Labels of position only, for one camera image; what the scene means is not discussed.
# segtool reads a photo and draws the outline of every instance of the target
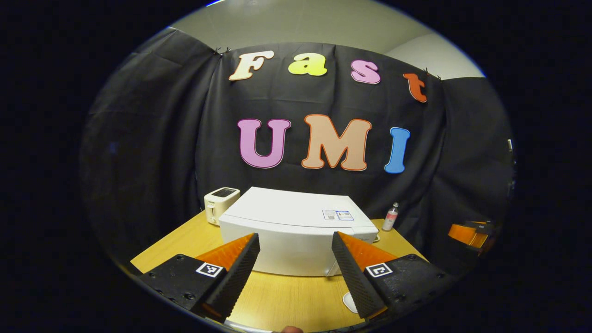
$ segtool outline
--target white box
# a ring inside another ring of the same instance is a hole
[[[348,196],[251,187],[219,218],[224,243],[252,232],[261,251],[253,270],[292,276],[340,274],[333,232],[371,244],[378,229]]]

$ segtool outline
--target white wall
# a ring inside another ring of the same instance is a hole
[[[442,80],[485,77],[481,70],[454,44],[432,33],[412,39],[386,53],[387,56],[424,69]]]
[[[191,13],[172,27],[213,49],[305,42],[380,54],[433,32],[373,0],[226,0]]]

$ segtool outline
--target orange object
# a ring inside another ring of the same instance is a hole
[[[230,267],[232,267],[235,260],[239,257],[240,253],[254,234],[255,233],[250,233],[244,237],[235,239],[230,243],[226,243],[211,251],[198,255],[195,259],[205,261],[209,264],[222,266],[226,268],[226,271],[230,271]]]
[[[380,309],[380,310],[376,311],[375,313],[373,313],[373,314],[369,315],[369,316],[368,316],[368,320],[370,320],[370,319],[372,319],[372,318],[374,318],[374,317],[378,316],[379,314],[381,314],[381,313],[385,312],[387,309],[388,309],[388,308],[385,306],[384,308],[382,308],[382,309]]]
[[[452,225],[450,231],[448,232],[448,236],[456,239],[459,242],[473,246],[474,248],[481,248],[488,237],[488,235],[483,233],[477,233],[476,228],[461,225]]]
[[[207,305],[206,303],[202,303],[201,304],[201,307],[204,308],[211,315],[216,316],[217,318],[221,318],[222,317],[221,314],[219,314],[216,310],[214,310],[214,308],[212,308],[211,306]]]
[[[362,271],[368,266],[382,264],[383,262],[398,258],[387,251],[381,250],[371,244],[359,240],[358,238],[339,231],[337,233]]]

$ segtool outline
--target small bottle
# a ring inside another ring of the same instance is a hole
[[[387,216],[384,219],[384,223],[382,224],[382,230],[389,231],[392,229],[392,225],[395,223],[397,219],[397,215],[399,215],[399,203],[392,204],[392,208],[388,210]]]

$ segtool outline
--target pink letter u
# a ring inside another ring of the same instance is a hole
[[[240,128],[240,156],[248,165],[255,168],[269,169],[278,165],[284,157],[284,139],[286,130],[292,124],[285,119],[272,119],[267,126],[272,130],[271,153],[261,156],[255,149],[257,129],[261,127],[258,119],[243,119]]]

